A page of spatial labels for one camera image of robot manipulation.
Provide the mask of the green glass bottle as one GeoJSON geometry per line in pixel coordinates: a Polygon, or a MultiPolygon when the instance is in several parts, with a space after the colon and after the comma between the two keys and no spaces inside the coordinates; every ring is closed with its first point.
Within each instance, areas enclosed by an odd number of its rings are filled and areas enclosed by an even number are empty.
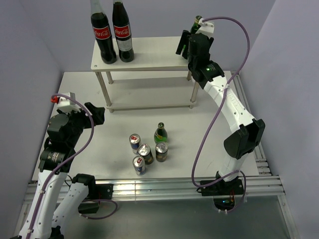
{"type": "Polygon", "coordinates": [[[155,133],[154,133],[154,141],[155,143],[159,143],[159,142],[167,142],[167,131],[164,127],[164,123],[163,122],[159,122],[158,123],[158,128],[156,129],[155,133]]]}
{"type": "Polygon", "coordinates": [[[202,19],[201,15],[197,15],[194,19],[194,23],[191,27],[190,33],[191,34],[196,34],[196,32],[200,29],[199,21],[202,19]]]}

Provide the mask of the blue silver energy drink can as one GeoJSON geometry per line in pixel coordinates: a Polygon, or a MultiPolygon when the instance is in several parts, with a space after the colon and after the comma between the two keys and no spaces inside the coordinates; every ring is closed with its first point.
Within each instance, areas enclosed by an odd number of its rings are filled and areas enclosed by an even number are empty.
{"type": "Polygon", "coordinates": [[[131,134],[129,137],[129,142],[130,142],[130,146],[132,148],[133,153],[138,154],[138,149],[141,144],[141,137],[136,133],[131,134]]]}

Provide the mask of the black yellow tonic can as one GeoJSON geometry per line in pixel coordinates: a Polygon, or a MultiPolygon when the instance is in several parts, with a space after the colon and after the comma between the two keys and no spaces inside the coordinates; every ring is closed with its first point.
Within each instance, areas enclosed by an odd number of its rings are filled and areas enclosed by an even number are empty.
{"type": "Polygon", "coordinates": [[[158,162],[165,162],[167,159],[168,145],[163,141],[158,142],[155,146],[155,151],[156,151],[156,160],[158,162]]]}
{"type": "Polygon", "coordinates": [[[142,144],[137,150],[138,155],[143,157],[146,165],[153,163],[154,158],[152,155],[151,147],[148,144],[142,144]]]}

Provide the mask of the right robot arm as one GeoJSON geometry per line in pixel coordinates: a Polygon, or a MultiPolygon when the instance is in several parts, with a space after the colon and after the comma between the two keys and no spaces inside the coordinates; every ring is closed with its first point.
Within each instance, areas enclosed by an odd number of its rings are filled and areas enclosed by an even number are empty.
{"type": "Polygon", "coordinates": [[[226,158],[222,168],[217,171],[216,179],[209,183],[197,184],[200,190],[215,189],[217,194],[226,195],[236,190],[241,181],[241,167],[247,155],[259,145],[265,130],[262,119],[255,119],[240,102],[229,87],[230,80],[224,71],[210,59],[213,38],[202,33],[192,34],[183,31],[176,54],[187,52],[188,69],[192,78],[205,90],[218,106],[217,115],[223,114],[231,134],[224,140],[226,158]]]}

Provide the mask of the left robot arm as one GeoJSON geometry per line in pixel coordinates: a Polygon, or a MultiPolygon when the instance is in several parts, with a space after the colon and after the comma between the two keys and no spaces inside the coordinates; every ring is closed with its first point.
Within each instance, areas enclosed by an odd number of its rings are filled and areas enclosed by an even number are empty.
{"type": "Polygon", "coordinates": [[[92,129],[105,121],[105,108],[90,102],[86,109],[73,103],[58,103],[57,114],[49,120],[48,138],[40,155],[36,192],[26,221],[16,236],[18,239],[62,239],[71,217],[82,201],[97,198],[95,177],[77,174],[61,203],[58,197],[67,179],[75,146],[84,129],[92,129]]]}

